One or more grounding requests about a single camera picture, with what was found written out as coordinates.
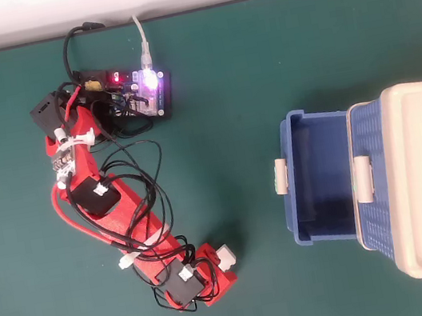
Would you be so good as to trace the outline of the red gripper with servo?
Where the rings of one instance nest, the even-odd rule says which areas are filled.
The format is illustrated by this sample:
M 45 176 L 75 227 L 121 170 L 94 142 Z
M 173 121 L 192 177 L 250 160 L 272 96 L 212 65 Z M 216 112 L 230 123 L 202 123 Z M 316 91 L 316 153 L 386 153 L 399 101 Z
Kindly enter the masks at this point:
M 197 302 L 212 305 L 236 282 L 232 271 L 221 272 L 220 259 L 210 244 L 197 249 L 195 259 L 183 263 L 176 258 L 156 276 L 157 289 L 174 310 L 194 310 Z

